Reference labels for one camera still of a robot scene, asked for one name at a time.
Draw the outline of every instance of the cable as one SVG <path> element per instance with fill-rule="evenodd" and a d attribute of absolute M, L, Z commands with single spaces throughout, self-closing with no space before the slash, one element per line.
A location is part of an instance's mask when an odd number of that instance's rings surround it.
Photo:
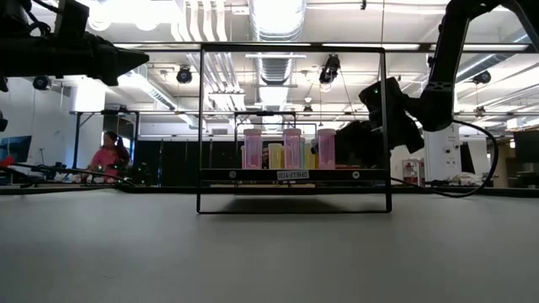
<path fill-rule="evenodd" d="M 432 194 L 439 194 L 441 196 L 448 197 L 448 198 L 466 198 L 466 197 L 470 197 L 470 196 L 475 195 L 479 191 L 483 190 L 485 187 L 487 187 L 487 184 L 490 182 L 490 180 L 492 180 L 492 177 L 494 176 L 494 172 L 496 171 L 496 167 L 498 166 L 499 149 L 498 149 L 498 143 L 496 142 L 496 138 L 494 138 L 494 136 L 490 132 L 488 132 L 487 130 L 485 130 L 485 129 L 477 126 L 477 125 L 473 125 L 471 123 L 458 121 L 458 120 L 453 120 L 453 122 L 457 123 L 457 124 L 460 124 L 460 125 L 465 125 L 465 126 L 468 126 L 468 127 L 472 127 L 475 130 L 481 131 L 482 133 L 484 133 L 492 141 L 492 143 L 494 145 L 494 159 L 492 161 L 492 166 L 490 167 L 490 171 L 488 172 L 488 175 L 485 178 L 483 184 L 481 184 L 481 186 L 479 186 L 478 188 L 472 190 L 471 192 L 465 193 L 465 194 L 448 194 L 448 193 L 445 193 L 445 192 L 442 192 L 442 191 L 439 191 L 439 190 L 436 190 L 436 189 L 425 188 L 423 186 L 419 186 L 417 184 L 410 183 L 410 182 L 407 182 L 407 181 L 404 181 L 404 180 L 401 180 L 401 179 L 398 179 L 398 178 L 391 178 L 391 180 L 397 181 L 397 182 L 400 182 L 400 183 L 404 183 L 404 184 L 407 184 L 407 185 L 410 185 L 410 186 L 414 186 L 417 189 L 422 189 L 422 190 L 430 192 Z"/>
<path fill-rule="evenodd" d="M 120 181 L 122 183 L 128 184 L 130 186 L 136 186 L 133 182 L 124 180 L 123 178 L 120 178 L 118 176 L 113 176 L 107 173 L 96 173 L 96 172 L 89 172 L 81 169 L 70 169 L 70 168 L 61 168 L 61 167 L 47 167 L 45 165 L 43 166 L 34 166 L 34 165 L 28 165 L 28 164 L 20 164 L 20 163 L 13 163 L 11 166 L 16 167 L 26 167 L 26 168 L 38 168 L 40 170 L 49 170 L 59 173 L 86 173 L 93 176 L 99 176 L 99 177 L 107 177 L 107 178 L 113 178 L 114 180 Z"/>
<path fill-rule="evenodd" d="M 348 98 L 348 104 L 350 105 L 350 110 L 352 111 L 352 115 L 354 116 L 354 120 L 357 120 L 355 118 L 354 106 L 352 106 L 352 100 L 350 100 L 350 95 L 348 94 L 348 88 L 346 87 L 346 81 L 344 80 L 344 72 L 343 72 L 342 69 L 340 70 L 340 76 L 343 78 L 344 91 L 346 92 L 346 97 Z"/>
<path fill-rule="evenodd" d="M 19 176 L 21 179 L 26 180 L 27 183 L 20 185 L 21 189 L 27 189 L 27 188 L 32 187 L 33 185 L 35 185 L 35 181 L 29 175 L 27 175 L 25 173 L 21 173 L 18 170 L 15 170 L 15 169 L 12 169 L 12 168 L 9 168 L 9 167 L 0 167 L 0 172 L 9 173 L 12 176 Z"/>

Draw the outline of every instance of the black robotic arm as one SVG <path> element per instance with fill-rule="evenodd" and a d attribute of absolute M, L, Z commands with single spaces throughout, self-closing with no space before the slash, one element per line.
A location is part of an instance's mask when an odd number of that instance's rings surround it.
<path fill-rule="evenodd" d="M 439 27 L 440 35 L 431 67 L 428 84 L 419 98 L 404 94 L 398 81 L 388 78 L 387 117 L 389 147 L 405 145 L 410 153 L 424 147 L 424 141 L 412 119 L 413 116 L 426 131 L 444 130 L 453 122 L 455 80 L 467 35 L 468 25 L 476 17 L 492 11 L 499 5 L 510 9 L 522 22 L 526 33 L 539 50 L 538 0 L 452 0 Z M 369 110 L 369 121 L 355 121 L 346 125 L 335 136 L 337 162 L 346 162 L 350 153 L 366 167 L 380 165 L 382 148 L 382 85 L 377 82 L 364 89 L 360 100 Z"/>
<path fill-rule="evenodd" d="M 403 98 L 404 109 L 427 131 L 438 131 L 453 121 L 455 79 L 461 60 L 468 25 L 476 17 L 502 5 L 519 18 L 536 50 L 539 51 L 539 1 L 537 0 L 452 0 L 440 25 L 430 77 L 419 99 Z"/>
<path fill-rule="evenodd" d="M 30 0 L 0 1 L 0 91 L 8 91 L 7 77 L 87 75 L 116 86 L 118 76 L 149 61 L 147 54 L 86 32 L 89 8 L 81 3 L 61 0 L 53 8 L 32 1 L 57 14 L 55 31 L 35 18 Z M 33 29 L 41 36 L 32 36 Z"/>

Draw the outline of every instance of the black cable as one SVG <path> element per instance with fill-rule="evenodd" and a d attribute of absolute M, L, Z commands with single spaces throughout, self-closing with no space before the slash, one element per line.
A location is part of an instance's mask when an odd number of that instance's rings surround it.
<path fill-rule="evenodd" d="M 31 33 L 34 29 L 39 29 L 41 36 L 46 36 L 51 33 L 51 27 L 49 24 L 46 24 L 45 22 L 39 21 L 34 14 L 30 11 L 29 8 L 24 7 L 24 11 L 26 14 L 28 14 L 28 17 L 32 20 L 32 24 L 28 26 L 28 28 L 25 30 L 27 34 Z"/>
<path fill-rule="evenodd" d="M 15 169 L 12 169 L 12 168 L 9 168 L 9 167 L 0 167 L 0 172 L 9 173 L 9 174 L 11 174 L 13 176 L 19 176 L 23 180 L 26 180 L 27 183 L 22 184 L 20 186 L 21 189 L 27 189 L 27 188 L 32 187 L 33 185 L 35 185 L 35 181 L 29 175 L 27 175 L 25 173 L 21 173 L 18 170 L 15 170 Z"/>
<path fill-rule="evenodd" d="M 472 190 L 471 192 L 465 193 L 465 194 L 448 194 L 448 193 L 445 193 L 445 192 L 442 192 L 442 191 L 439 191 L 439 190 L 436 190 L 436 189 L 425 188 L 423 186 L 419 186 L 417 184 L 410 183 L 410 182 L 407 182 L 407 181 L 404 181 L 404 180 L 401 180 L 401 179 L 397 179 L 397 178 L 391 178 L 391 180 L 397 181 L 397 182 L 400 182 L 400 183 L 404 183 L 404 184 L 407 184 L 407 185 L 410 185 L 410 186 L 414 186 L 417 189 L 422 189 L 422 190 L 430 192 L 432 194 L 439 194 L 441 196 L 448 197 L 448 198 L 466 198 L 466 197 L 470 197 L 472 195 L 477 194 L 479 191 L 483 190 L 485 187 L 487 187 L 487 184 L 490 182 L 490 180 L 492 180 L 492 177 L 494 176 L 494 172 L 496 171 L 496 167 L 498 166 L 499 149 L 498 149 L 498 143 L 496 142 L 496 138 L 494 138 L 494 136 L 490 132 L 488 132 L 487 130 L 485 130 L 485 129 L 477 126 L 477 125 L 473 125 L 471 123 L 458 121 L 458 120 L 453 120 L 453 122 L 457 123 L 457 124 L 460 124 L 460 125 L 465 125 L 465 126 L 468 126 L 468 127 L 472 127 L 475 130 L 481 131 L 493 143 L 493 146 L 494 146 L 494 159 L 492 161 L 492 166 L 490 167 L 490 171 L 488 172 L 488 175 L 485 178 L 483 184 L 481 184 L 481 186 L 479 186 L 478 188 Z"/>
<path fill-rule="evenodd" d="M 121 177 L 109 175 L 107 173 L 97 173 L 97 172 L 89 172 L 81 169 L 70 169 L 70 168 L 61 168 L 61 167 L 47 167 L 45 165 L 43 166 L 34 166 L 34 165 L 28 165 L 28 164 L 19 164 L 19 163 L 13 163 L 12 166 L 16 167 L 26 167 L 26 168 L 38 168 L 39 170 L 49 170 L 59 173 L 86 173 L 90 174 L 92 176 L 99 176 L 99 177 L 107 177 L 107 178 L 113 178 L 114 180 L 120 181 L 121 183 L 128 184 L 130 186 L 136 186 L 133 182 L 124 180 Z"/>

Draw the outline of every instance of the monitor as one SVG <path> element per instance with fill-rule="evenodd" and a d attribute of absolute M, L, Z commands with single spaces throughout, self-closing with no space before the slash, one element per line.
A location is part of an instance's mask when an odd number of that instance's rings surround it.
<path fill-rule="evenodd" d="M 539 130 L 516 131 L 515 155 L 519 163 L 539 162 Z"/>
<path fill-rule="evenodd" d="M 0 141 L 0 159 L 12 156 L 16 163 L 28 161 L 32 136 L 2 138 Z"/>

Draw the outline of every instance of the white label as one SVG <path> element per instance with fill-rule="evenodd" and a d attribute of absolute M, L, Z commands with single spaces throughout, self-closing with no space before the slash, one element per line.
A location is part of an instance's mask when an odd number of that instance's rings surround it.
<path fill-rule="evenodd" d="M 309 171 L 282 171 L 277 172 L 277 180 L 302 180 L 309 179 Z"/>

